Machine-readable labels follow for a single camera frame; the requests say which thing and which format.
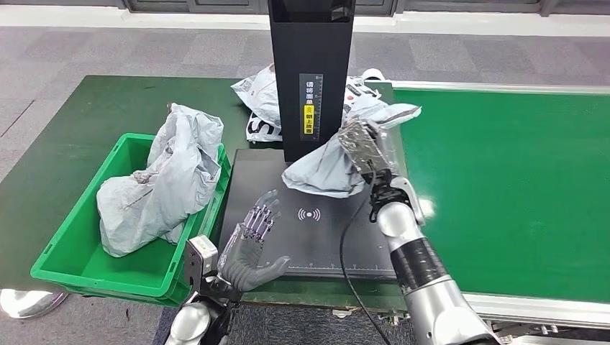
humanoid robot hand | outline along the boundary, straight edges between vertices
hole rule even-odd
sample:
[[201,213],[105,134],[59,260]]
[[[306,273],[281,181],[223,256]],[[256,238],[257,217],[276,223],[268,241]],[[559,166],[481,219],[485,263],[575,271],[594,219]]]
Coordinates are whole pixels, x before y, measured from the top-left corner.
[[218,261],[219,277],[234,288],[245,292],[274,280],[288,269],[290,257],[278,258],[272,265],[258,267],[263,253],[265,235],[280,216],[278,191],[272,190],[260,197],[242,223],[235,226],[227,246]]

plastic parcel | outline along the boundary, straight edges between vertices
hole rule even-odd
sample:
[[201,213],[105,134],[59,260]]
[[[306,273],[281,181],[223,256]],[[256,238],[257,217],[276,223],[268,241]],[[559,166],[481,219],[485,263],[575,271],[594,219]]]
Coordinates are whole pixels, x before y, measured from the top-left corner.
[[203,209],[220,174],[222,121],[172,103],[147,167],[109,178],[97,193],[104,250],[122,257],[160,237],[176,243],[188,215]]
[[[273,65],[231,88],[252,110],[246,139],[251,142],[280,141],[280,109]],[[374,121],[382,129],[390,129],[417,117],[422,111],[421,107],[411,104],[388,105],[380,98],[381,94],[367,87],[363,78],[347,77],[343,124],[367,120]],[[288,188],[333,198],[357,194],[365,185],[336,136],[289,166],[283,172],[282,180]]]

green plastic crate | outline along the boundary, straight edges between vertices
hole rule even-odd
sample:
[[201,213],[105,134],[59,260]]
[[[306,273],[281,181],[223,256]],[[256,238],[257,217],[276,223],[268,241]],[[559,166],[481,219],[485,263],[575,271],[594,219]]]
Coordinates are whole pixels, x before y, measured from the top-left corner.
[[108,178],[146,168],[154,138],[133,133],[121,136],[34,263],[30,271],[34,278],[83,295],[180,305],[189,292],[182,275],[185,242],[199,234],[210,235],[227,191],[231,165],[221,145],[218,163],[222,171],[214,196],[203,210],[189,216],[178,245],[156,239],[124,257],[111,257],[101,245],[97,191]]

yellow label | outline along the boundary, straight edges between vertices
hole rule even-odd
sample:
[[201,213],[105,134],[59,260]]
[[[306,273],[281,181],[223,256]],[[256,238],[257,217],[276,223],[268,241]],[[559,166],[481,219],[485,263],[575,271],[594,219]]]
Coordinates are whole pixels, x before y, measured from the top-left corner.
[[314,112],[315,107],[312,105],[303,106],[303,133],[314,133]]

wireless charging symbol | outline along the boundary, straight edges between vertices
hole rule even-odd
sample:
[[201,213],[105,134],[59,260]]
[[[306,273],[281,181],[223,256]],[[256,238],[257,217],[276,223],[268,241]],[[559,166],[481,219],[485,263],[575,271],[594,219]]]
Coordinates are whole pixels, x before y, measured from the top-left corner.
[[313,218],[315,221],[319,221],[320,220],[320,210],[319,210],[319,208],[316,208],[310,212],[310,211],[305,211],[304,209],[300,208],[299,212],[297,212],[296,216],[299,218],[300,221],[304,221],[305,218]]

